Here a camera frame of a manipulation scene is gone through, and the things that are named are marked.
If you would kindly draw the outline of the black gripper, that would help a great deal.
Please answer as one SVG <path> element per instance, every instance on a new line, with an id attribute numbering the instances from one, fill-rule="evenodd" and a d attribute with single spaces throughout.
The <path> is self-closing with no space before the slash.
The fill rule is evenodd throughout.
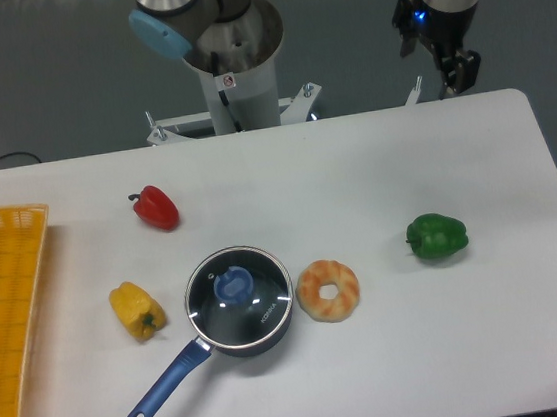
<path id="1" fill-rule="evenodd" d="M 458 96 L 474 87 L 481 56 L 475 50 L 463 50 L 464 36 L 472 23 L 477 4 L 461 12 L 441 12 L 423 5 L 423 0 L 397 0 L 392 25 L 400 36 L 400 57 L 414 52 L 419 33 L 414 24 L 419 15 L 421 41 L 431 53 L 442 76 L 439 99 Z"/>

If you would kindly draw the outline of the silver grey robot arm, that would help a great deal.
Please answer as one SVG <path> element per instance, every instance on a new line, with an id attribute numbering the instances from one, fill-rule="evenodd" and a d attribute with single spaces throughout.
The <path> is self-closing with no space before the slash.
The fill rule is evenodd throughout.
<path id="1" fill-rule="evenodd" d="M 440 96 L 472 88 L 481 56 L 463 46 L 479 0 L 397 0 L 391 24 L 400 55 L 419 44 L 442 78 Z M 266 0 L 135 0 L 128 23 L 152 51 L 197 73 L 215 133 L 292 125 L 310 118 L 320 93 L 308 82 L 279 102 L 275 57 L 283 43 L 278 10 Z"/>

